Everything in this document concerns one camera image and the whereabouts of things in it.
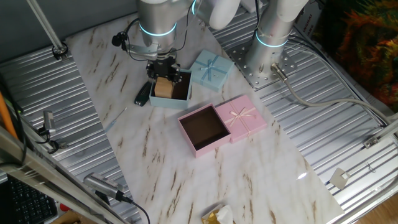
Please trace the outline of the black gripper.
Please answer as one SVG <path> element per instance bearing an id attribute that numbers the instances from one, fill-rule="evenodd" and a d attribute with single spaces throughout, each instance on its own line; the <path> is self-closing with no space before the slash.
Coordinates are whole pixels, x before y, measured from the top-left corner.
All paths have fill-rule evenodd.
<path id="1" fill-rule="evenodd" d="M 176 59 L 173 57 L 150 60 L 146 70 L 148 81 L 151 83 L 155 83 L 157 77 L 169 78 L 172 83 L 180 83 L 182 81 L 180 65 L 176 63 Z"/>

